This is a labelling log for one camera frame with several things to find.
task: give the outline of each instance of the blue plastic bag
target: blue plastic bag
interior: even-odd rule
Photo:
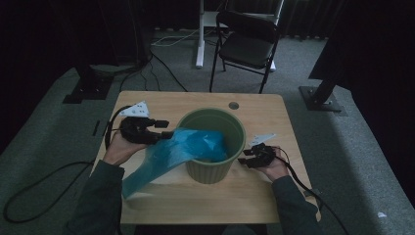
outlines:
[[[226,160],[223,134],[212,130],[177,128],[173,137],[149,146],[140,167],[122,182],[122,196],[128,198],[154,179],[191,160]]]

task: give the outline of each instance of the small white object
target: small white object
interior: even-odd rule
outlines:
[[[277,134],[264,134],[264,135],[256,135],[254,136],[254,140],[251,141],[250,146],[254,146],[254,145],[258,145],[261,144],[269,139],[274,138],[275,136],[277,136]]]
[[[121,111],[119,115],[124,117],[148,118],[150,116],[150,112],[147,108],[146,101],[142,101],[138,104],[131,106],[128,109]]]
[[[387,217],[387,216],[382,212],[378,212],[378,217]]]

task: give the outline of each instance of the person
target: person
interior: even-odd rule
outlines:
[[[119,131],[115,132],[105,156],[98,161],[87,180],[71,219],[64,226],[64,235],[115,234],[120,217],[124,175],[124,169],[119,166],[146,147],[130,143]],[[281,157],[278,148],[275,148],[275,153]],[[284,234],[322,234],[315,217],[317,207],[305,200],[284,163],[275,159],[269,166],[257,170],[272,181]]]

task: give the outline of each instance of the gray carpet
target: gray carpet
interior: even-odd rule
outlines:
[[[277,71],[270,74],[263,93],[283,96],[297,136],[302,157],[314,188],[337,213],[350,234],[414,234],[415,211],[393,176],[388,163],[350,93],[336,87],[334,95],[347,116],[308,111],[299,86],[318,86],[320,81],[308,75],[325,41],[283,38],[275,56]],[[154,47],[153,52],[173,71],[189,91],[207,92],[214,47],[207,43],[205,64],[196,69],[197,41],[184,40],[169,47]],[[97,66],[99,70],[120,70]],[[155,58],[142,75],[135,73],[123,84],[123,90],[182,91],[168,70]],[[69,70],[60,77],[39,103],[30,119],[0,157],[0,209],[17,191],[59,166],[91,161],[103,139],[105,123],[114,108],[121,81],[113,82],[105,101],[83,101],[64,105],[63,99],[75,86],[78,76]],[[257,93],[261,78],[243,70],[217,68],[214,92]],[[100,121],[93,136],[96,121]],[[83,165],[60,171],[38,187],[28,191],[11,205],[11,216],[23,219],[45,209],[68,185]],[[3,218],[0,234],[60,234],[70,218],[76,200],[88,177],[86,170],[64,197],[47,213],[34,221],[11,224]],[[385,217],[378,217],[378,212]],[[344,234],[326,208],[320,225],[326,234]],[[132,234],[133,226],[122,226]],[[243,234],[244,227],[233,226],[229,234]],[[278,224],[269,224],[270,234],[281,234]]]

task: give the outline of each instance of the hand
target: hand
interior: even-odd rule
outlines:
[[[122,165],[127,162],[133,154],[147,147],[145,144],[130,143],[124,139],[118,130],[105,154],[103,161],[111,165]]]
[[[279,158],[282,158],[280,147],[272,148],[274,149],[275,155]],[[258,167],[257,170],[263,172],[271,180],[271,182],[274,182],[274,180],[279,179],[283,176],[289,175],[285,164],[276,158],[271,162],[270,165]]]

